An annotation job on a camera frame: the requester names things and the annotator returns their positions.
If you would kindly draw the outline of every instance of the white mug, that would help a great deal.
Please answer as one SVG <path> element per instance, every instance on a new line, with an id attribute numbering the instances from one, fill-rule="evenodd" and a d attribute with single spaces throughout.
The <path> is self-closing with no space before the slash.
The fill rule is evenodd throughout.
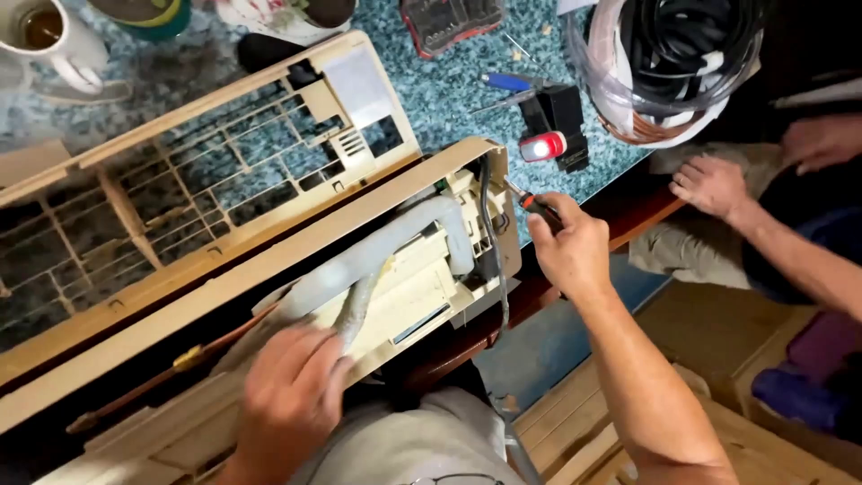
<path id="1" fill-rule="evenodd" d="M 25 22 L 33 12 L 54 10 L 62 21 L 59 38 L 43 48 L 30 46 Z M 108 49 L 59 0 L 0 0 L 0 48 L 53 66 L 60 77 L 78 91 L 98 94 L 104 88 L 96 71 L 108 65 Z"/>

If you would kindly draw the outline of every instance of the wooden floor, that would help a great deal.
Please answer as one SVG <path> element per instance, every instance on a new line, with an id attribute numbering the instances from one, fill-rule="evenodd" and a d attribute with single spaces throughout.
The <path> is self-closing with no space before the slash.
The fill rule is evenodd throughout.
<path id="1" fill-rule="evenodd" d="M 709 398 L 698 397 L 742 485 L 862 483 Z M 547 485 L 630 485 L 637 479 L 610 422 L 592 357 L 518 418 L 515 431 Z"/>

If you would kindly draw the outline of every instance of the eyeglasses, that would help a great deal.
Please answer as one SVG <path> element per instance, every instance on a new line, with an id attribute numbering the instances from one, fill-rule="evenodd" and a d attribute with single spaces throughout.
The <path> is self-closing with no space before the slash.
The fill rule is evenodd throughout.
<path id="1" fill-rule="evenodd" d="M 506 485 L 484 473 L 453 473 L 437 478 L 423 477 L 404 485 Z"/>

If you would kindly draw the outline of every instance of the coffee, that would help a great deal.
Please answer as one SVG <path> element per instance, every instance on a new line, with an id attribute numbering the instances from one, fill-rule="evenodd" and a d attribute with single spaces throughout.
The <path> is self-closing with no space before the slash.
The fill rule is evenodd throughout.
<path id="1" fill-rule="evenodd" d="M 51 4 L 30 10 L 21 19 L 22 41 L 27 49 L 47 49 L 63 34 L 63 17 Z"/>

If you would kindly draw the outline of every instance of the mug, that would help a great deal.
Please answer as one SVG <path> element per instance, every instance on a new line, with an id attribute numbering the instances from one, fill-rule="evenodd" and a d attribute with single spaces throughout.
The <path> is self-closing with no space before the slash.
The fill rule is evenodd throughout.
<path id="1" fill-rule="evenodd" d="M 0 48 L 53 66 L 71 87 L 102 92 L 108 49 L 59 0 L 0 1 Z"/>

